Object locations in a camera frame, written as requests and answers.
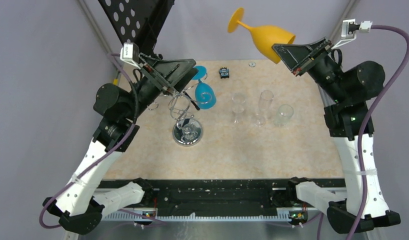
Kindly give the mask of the yellow wine glass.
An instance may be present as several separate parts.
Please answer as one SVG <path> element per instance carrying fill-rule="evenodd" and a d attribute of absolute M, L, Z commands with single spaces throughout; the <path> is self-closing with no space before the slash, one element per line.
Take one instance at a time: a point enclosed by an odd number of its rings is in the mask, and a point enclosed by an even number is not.
<path fill-rule="evenodd" d="M 249 31 L 257 50 L 267 59 L 275 64 L 278 64 L 281 61 L 281 58 L 273 50 L 273 45 L 291 45 L 295 41 L 296 35 L 275 25 L 261 25 L 255 27 L 249 26 L 242 21 L 244 12 L 244 8 L 239 7 L 232 14 L 227 25 L 227 32 L 233 33 L 238 26 L 242 26 Z"/>

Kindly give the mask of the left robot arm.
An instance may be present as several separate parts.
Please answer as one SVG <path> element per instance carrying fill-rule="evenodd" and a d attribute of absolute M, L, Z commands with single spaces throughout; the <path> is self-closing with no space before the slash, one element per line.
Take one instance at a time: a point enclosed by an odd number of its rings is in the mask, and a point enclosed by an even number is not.
<path fill-rule="evenodd" d="M 180 92 L 196 74 L 192 58 L 164 60 L 143 53 L 111 53 L 109 59 L 121 74 L 122 63 L 139 73 L 127 77 L 130 90 L 115 84 L 102 85 L 94 110 L 102 117 L 89 147 L 68 183 L 43 201 L 41 214 L 58 217 L 58 226 L 86 235 L 109 214 L 127 206 L 146 207 L 153 200 L 152 186 L 137 178 L 105 193 L 96 193 L 109 168 L 122 156 L 139 130 L 140 115 L 163 92 Z"/>

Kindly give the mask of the clear wine glass front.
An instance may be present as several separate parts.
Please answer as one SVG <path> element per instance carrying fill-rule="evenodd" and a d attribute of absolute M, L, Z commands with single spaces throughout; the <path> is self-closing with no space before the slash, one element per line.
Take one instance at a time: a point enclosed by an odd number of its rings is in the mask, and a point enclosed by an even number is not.
<path fill-rule="evenodd" d="M 256 113 L 252 118 L 252 123 L 255 126 L 261 127 L 266 124 L 268 111 L 272 105 L 274 97 L 274 93 L 271 90 L 264 90 L 261 92 Z"/>

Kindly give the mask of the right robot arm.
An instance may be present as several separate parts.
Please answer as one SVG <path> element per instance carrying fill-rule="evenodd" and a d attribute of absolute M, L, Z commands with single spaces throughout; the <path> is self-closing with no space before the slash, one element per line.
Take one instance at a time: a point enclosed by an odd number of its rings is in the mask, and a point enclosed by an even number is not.
<path fill-rule="evenodd" d="M 373 156 L 375 130 L 367 117 L 367 101 L 384 87 L 384 68 L 368 60 L 343 71 L 341 60 L 334 59 L 341 51 L 326 38 L 308 44 L 276 43 L 272 49 L 293 75 L 309 74 L 332 99 L 323 109 L 324 121 L 340 156 L 347 193 L 339 197 L 308 178 L 293 177 L 286 201 L 317 208 L 339 234 L 398 225 L 400 215 L 390 210 L 381 193 Z"/>

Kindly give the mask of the clear smooth wine glass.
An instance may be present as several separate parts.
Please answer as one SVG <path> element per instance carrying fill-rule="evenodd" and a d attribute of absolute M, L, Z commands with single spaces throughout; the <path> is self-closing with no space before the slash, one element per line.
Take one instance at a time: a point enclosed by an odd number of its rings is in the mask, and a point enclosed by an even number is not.
<path fill-rule="evenodd" d="M 235 124 L 239 124 L 243 121 L 244 118 L 247 97 L 243 93 L 236 92 L 232 96 L 232 102 L 233 122 Z"/>

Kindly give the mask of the clear patterned short glass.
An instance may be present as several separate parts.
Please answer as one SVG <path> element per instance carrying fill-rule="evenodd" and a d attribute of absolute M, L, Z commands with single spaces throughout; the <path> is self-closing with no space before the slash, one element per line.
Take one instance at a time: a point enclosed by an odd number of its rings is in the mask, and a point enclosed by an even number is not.
<path fill-rule="evenodd" d="M 282 104 L 276 111 L 274 125 L 277 127 L 285 126 L 294 115 L 294 108 L 288 104 Z"/>

